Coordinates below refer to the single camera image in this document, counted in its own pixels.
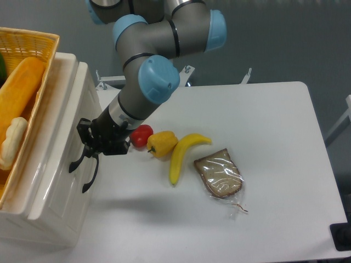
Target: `yellow banana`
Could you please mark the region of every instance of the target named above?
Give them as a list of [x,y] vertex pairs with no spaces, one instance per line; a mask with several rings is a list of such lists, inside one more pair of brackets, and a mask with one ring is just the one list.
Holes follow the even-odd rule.
[[171,166],[169,168],[169,180],[172,185],[176,185],[180,176],[180,170],[182,169],[183,158],[188,148],[196,144],[211,144],[210,138],[204,137],[198,133],[191,133],[182,138],[175,146],[172,157]]

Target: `yellow bell pepper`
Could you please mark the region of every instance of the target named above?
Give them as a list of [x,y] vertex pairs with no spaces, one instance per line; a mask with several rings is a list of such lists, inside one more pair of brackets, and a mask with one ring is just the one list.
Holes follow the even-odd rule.
[[148,138],[146,147],[156,158],[171,152],[178,143],[178,138],[170,130],[155,133]]

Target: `bread slice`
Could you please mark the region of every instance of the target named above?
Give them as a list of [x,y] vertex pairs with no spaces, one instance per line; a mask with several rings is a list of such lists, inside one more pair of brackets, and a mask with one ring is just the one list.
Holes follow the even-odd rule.
[[242,177],[225,148],[194,161],[194,166],[212,196],[224,199],[242,188]]

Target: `light blue joint cap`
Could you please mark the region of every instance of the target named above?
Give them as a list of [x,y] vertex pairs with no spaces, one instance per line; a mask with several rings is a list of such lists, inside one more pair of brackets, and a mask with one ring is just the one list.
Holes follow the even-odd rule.
[[102,22],[100,20],[100,18],[98,17],[98,15],[95,13],[92,4],[90,3],[90,0],[86,0],[86,5],[90,14],[90,17],[92,18],[92,20],[94,21],[95,24],[97,25],[104,25],[105,23]]
[[135,23],[143,22],[147,24],[146,20],[140,16],[140,15],[125,15],[121,18],[119,18],[112,29],[112,35],[114,37],[114,44],[117,43],[120,35],[123,33],[124,30],[126,30],[128,27]]
[[221,48],[225,41],[227,41],[225,18],[219,10],[211,10],[210,31],[205,52]]
[[146,59],[138,73],[138,81],[144,96],[154,104],[166,102],[178,88],[178,70],[163,56],[154,55]]

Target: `red tomato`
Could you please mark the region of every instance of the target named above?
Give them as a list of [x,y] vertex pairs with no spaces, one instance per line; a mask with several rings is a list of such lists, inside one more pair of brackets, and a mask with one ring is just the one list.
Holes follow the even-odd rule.
[[142,124],[129,136],[131,143],[136,148],[144,147],[148,143],[148,138],[154,134],[151,126]]

